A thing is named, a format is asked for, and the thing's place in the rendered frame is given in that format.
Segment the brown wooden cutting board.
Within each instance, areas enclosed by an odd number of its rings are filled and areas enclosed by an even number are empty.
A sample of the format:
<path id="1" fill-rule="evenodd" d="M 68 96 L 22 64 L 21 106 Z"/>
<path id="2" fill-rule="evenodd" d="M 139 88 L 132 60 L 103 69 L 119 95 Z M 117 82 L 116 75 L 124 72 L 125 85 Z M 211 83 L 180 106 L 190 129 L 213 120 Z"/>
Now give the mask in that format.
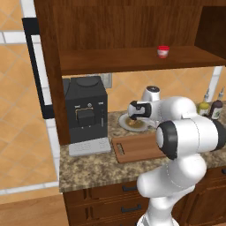
<path id="1" fill-rule="evenodd" d="M 144 161 L 165 156 L 155 142 L 154 133 L 113 138 L 112 146 L 119 163 Z"/>

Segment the white round plate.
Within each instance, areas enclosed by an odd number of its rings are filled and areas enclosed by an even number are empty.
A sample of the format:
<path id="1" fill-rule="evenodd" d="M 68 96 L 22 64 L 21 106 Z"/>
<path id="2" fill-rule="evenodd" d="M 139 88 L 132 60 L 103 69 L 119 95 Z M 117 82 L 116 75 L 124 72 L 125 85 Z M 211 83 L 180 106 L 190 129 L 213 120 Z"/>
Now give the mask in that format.
<path id="1" fill-rule="evenodd" d="M 127 113 L 121 115 L 118 119 L 118 122 L 120 124 L 121 127 L 123 127 L 124 129 L 126 129 L 127 131 L 130 131 L 130 132 L 144 132 L 146 131 L 149 127 L 153 127 L 155 128 L 155 123 L 150 121 L 150 120 L 140 120 L 142 122 L 145 123 L 144 126 L 142 126 L 141 128 L 131 128 L 130 126 L 128 126 L 126 123 L 125 123 L 125 119 L 129 117 Z"/>

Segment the black coffee machine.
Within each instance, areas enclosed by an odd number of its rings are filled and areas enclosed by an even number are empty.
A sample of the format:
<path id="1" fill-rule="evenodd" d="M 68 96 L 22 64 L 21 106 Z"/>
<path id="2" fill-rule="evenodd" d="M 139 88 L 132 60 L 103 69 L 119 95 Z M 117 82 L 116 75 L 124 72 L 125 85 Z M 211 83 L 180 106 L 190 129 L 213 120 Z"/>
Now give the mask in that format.
<path id="1" fill-rule="evenodd" d="M 71 143 L 70 156 L 111 150 L 108 138 L 108 95 L 100 76 L 63 79 Z"/>

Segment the wide wooden drawer front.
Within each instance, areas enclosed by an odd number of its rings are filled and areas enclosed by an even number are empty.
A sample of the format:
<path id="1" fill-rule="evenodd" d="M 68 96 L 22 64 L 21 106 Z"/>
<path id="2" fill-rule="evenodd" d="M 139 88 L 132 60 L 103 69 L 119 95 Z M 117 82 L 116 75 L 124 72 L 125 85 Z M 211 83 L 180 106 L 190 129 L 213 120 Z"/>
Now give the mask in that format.
<path id="1" fill-rule="evenodd" d="M 129 208 L 129 207 L 136 207 L 137 204 L 141 205 L 141 210 L 130 212 L 130 213 L 122 213 L 121 207 Z M 139 211 L 145 211 L 148 206 L 148 199 L 142 197 L 129 197 L 123 199 L 116 199 L 116 200 L 105 200 L 101 201 L 100 203 L 93 204 L 90 207 L 90 214 L 93 219 L 102 219 L 106 217 L 113 217 L 113 216 L 121 216 L 121 215 L 128 215 L 137 213 Z"/>

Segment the brown wooden cupboard door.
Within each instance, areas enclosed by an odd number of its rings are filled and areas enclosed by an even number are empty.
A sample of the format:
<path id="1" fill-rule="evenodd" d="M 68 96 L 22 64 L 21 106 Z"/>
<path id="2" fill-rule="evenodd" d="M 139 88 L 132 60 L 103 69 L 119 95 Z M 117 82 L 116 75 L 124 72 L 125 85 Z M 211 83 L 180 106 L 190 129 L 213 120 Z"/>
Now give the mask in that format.
<path id="1" fill-rule="evenodd" d="M 197 185 L 189 195 L 181 226 L 214 226 L 226 222 L 226 177 Z"/>

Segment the brown wooden open cabinet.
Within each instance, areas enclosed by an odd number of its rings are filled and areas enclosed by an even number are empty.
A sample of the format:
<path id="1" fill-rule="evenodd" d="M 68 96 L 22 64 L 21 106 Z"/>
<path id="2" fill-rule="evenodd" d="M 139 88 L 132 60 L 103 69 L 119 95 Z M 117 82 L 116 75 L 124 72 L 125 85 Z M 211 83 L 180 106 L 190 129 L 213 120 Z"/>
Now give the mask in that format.
<path id="1" fill-rule="evenodd" d="M 34 0 L 59 142 L 64 75 L 226 65 L 226 0 Z M 166 58 L 157 48 L 169 46 Z"/>

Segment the grey wall outlet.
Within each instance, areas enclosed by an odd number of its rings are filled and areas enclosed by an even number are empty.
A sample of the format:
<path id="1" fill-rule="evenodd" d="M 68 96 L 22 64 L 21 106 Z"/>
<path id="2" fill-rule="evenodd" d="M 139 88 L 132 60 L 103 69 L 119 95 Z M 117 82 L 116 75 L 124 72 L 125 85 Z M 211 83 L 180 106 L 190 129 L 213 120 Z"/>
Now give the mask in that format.
<path id="1" fill-rule="evenodd" d="M 105 88 L 112 88 L 112 74 L 111 73 L 103 73 L 101 75 L 102 83 Z"/>

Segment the red-lidded jam jar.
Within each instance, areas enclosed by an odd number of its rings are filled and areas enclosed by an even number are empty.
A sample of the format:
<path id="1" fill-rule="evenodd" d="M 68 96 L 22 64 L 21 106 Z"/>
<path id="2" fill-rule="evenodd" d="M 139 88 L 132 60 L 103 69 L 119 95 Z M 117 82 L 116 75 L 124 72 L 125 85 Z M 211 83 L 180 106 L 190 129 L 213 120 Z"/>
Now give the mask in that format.
<path id="1" fill-rule="evenodd" d="M 170 47 L 169 46 L 159 46 L 157 48 L 157 55 L 159 58 L 166 58 L 169 54 Z"/>

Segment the black framed panel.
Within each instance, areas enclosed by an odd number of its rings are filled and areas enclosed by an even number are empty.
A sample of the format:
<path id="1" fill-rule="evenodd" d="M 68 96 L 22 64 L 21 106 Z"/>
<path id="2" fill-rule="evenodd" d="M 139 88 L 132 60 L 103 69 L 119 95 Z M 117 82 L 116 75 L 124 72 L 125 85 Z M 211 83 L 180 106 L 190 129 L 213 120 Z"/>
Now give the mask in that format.
<path id="1" fill-rule="evenodd" d="M 39 77 L 39 72 L 37 68 L 36 58 L 34 55 L 34 45 L 32 42 L 32 36 L 35 34 L 39 34 L 39 25 L 37 18 L 23 18 L 22 19 L 25 37 L 26 37 L 26 45 L 28 48 L 30 61 L 33 69 L 34 74 L 34 81 L 36 85 L 36 90 L 39 98 L 39 103 L 41 106 L 41 113 L 44 119 L 51 119 L 55 116 L 53 105 L 52 104 L 45 104 L 43 99 L 43 94 L 41 90 L 41 81 Z"/>

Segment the brown croissant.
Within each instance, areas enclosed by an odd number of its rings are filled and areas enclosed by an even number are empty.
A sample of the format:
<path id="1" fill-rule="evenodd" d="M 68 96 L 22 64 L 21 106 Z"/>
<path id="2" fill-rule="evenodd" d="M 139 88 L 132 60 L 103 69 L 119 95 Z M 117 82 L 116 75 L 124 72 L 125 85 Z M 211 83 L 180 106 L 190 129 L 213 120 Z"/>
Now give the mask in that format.
<path id="1" fill-rule="evenodd" d="M 144 122 L 140 120 L 132 120 L 129 117 L 125 119 L 125 123 L 130 126 L 131 128 L 141 128 L 142 126 L 145 125 Z"/>

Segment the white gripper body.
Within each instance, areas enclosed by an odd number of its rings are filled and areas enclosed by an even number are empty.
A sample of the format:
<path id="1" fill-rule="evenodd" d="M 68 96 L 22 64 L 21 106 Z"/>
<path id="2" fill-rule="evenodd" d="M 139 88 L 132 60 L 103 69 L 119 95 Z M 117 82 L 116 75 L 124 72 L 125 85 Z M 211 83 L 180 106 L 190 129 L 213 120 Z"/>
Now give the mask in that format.
<path id="1" fill-rule="evenodd" d="M 132 120 L 136 120 L 137 119 L 137 102 L 136 101 L 132 101 L 128 108 L 127 108 L 127 113 L 130 119 Z"/>

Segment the yellow oil bottle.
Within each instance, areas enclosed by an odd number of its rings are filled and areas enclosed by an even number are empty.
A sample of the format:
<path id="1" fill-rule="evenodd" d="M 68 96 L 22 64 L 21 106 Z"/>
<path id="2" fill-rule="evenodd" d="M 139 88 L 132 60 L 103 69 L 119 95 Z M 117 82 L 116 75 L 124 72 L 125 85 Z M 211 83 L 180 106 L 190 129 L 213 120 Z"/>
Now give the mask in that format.
<path id="1" fill-rule="evenodd" d="M 203 101 L 198 106 L 198 114 L 201 116 L 207 116 L 208 109 L 209 109 L 209 103 L 207 102 L 209 97 L 209 90 L 204 95 Z"/>

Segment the dark sauce bottle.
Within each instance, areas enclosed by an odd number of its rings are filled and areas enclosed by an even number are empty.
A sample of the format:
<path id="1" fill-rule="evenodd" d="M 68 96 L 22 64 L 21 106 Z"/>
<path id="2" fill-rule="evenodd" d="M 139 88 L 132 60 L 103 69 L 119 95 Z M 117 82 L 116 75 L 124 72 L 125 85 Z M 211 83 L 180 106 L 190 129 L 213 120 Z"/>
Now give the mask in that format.
<path id="1" fill-rule="evenodd" d="M 222 88 L 221 92 L 218 94 L 217 100 L 212 104 L 210 117 L 214 120 L 217 120 L 221 114 L 223 93 L 224 88 Z"/>

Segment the short wooden drawer front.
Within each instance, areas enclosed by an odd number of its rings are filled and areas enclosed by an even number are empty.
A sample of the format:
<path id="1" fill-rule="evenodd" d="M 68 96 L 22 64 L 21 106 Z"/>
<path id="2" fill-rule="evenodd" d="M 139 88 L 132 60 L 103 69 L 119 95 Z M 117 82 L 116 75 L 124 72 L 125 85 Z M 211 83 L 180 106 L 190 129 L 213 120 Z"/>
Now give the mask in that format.
<path id="1" fill-rule="evenodd" d="M 121 184 L 113 184 L 113 185 L 104 185 L 100 187 L 94 187 L 90 188 L 88 190 L 89 196 L 92 199 L 103 199 L 103 198 L 110 198 L 118 195 L 125 195 L 125 194 L 130 194 L 130 193 L 137 193 L 137 191 L 133 192 L 123 192 L 122 190 L 122 185 L 125 186 L 135 186 L 137 185 L 136 181 L 131 181 L 131 182 L 126 182 L 126 183 L 121 183 Z"/>

